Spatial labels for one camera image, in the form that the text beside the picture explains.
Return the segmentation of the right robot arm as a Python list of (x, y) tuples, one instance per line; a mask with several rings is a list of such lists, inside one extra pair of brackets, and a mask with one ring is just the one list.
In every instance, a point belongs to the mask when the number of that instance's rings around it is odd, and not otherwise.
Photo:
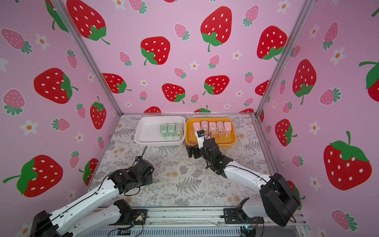
[(293, 215), (300, 207), (301, 201), (282, 175), (265, 175), (243, 167), (223, 155), (214, 138), (204, 140), (202, 145), (187, 145), (186, 150), (189, 158), (203, 158), (207, 163), (206, 168), (215, 174), (259, 193), (260, 202), (245, 198), (229, 217), (246, 224), (256, 221), (259, 217), (268, 217), (281, 227), (285, 227), (290, 221), (296, 222)]

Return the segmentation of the white plastic storage tray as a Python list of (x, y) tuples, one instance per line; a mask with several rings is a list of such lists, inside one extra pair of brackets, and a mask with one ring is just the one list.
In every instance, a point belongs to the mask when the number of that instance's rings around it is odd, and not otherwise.
[[(182, 116), (150, 116), (139, 120), (134, 141), (141, 146), (178, 146), (183, 144), (186, 136), (185, 118)], [(164, 140), (160, 135), (160, 125), (183, 123), (184, 135), (181, 140), (167, 136)]]

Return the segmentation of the pink sharpener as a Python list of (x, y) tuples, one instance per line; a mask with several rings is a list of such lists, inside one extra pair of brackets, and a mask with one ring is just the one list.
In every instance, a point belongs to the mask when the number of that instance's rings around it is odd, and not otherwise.
[(195, 137), (198, 137), (198, 132), (202, 130), (201, 124), (199, 121), (196, 121), (192, 125), (193, 125), (194, 135)]
[(203, 120), (200, 122), (201, 129), (204, 130), (205, 135), (209, 134), (209, 122), (206, 120)]
[(218, 121), (218, 122), (216, 122), (216, 126), (217, 126), (217, 134), (220, 137), (221, 135), (224, 134), (224, 131), (225, 131), (224, 122)]
[(228, 137), (233, 130), (232, 123), (230, 121), (225, 121), (224, 122), (224, 134), (226, 137)]
[(208, 123), (208, 126), (209, 126), (208, 132), (209, 132), (210, 135), (217, 134), (217, 124), (216, 124), (216, 122), (210, 121)]

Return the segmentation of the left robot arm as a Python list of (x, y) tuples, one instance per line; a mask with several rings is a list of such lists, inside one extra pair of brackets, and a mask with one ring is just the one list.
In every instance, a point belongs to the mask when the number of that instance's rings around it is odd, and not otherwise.
[(125, 200), (117, 200), (99, 213), (93, 210), (121, 194), (152, 184), (153, 165), (139, 157), (127, 169), (108, 174), (102, 183), (72, 203), (48, 213), (38, 213), (32, 223), (32, 237), (82, 237), (107, 225), (119, 224), (134, 227), (142, 225), (146, 211), (134, 211)]

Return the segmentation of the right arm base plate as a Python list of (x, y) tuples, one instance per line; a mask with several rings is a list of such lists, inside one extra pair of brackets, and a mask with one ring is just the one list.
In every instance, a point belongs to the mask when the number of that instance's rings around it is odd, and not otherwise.
[(222, 218), (226, 224), (258, 225), (264, 223), (262, 217), (248, 217), (240, 208), (224, 208)]

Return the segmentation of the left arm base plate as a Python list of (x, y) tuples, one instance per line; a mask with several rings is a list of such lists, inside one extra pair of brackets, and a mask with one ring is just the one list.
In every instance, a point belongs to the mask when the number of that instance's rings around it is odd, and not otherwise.
[(145, 225), (148, 210), (147, 209), (131, 209), (129, 211), (119, 211), (121, 214), (120, 218), (111, 226), (131, 226), (132, 224), (136, 225)]

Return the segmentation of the yellow plastic storage tray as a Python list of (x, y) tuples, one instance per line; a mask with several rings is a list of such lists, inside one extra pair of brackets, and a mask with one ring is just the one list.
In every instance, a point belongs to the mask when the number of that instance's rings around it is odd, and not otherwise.
[(186, 143), (190, 146), (197, 145), (197, 138), (195, 136), (195, 132), (193, 129), (193, 123), (194, 122), (201, 122), (203, 120), (206, 120), (208, 122), (229, 122), (231, 124), (231, 132), (229, 134), (224, 135), (214, 135), (212, 134), (212, 138), (215, 138), (216, 143), (219, 145), (220, 148), (231, 148), (235, 142), (236, 142), (236, 132), (235, 127), (232, 122), (232, 120), (228, 118), (212, 118), (212, 117), (205, 117), (205, 118), (190, 118), (186, 121)]

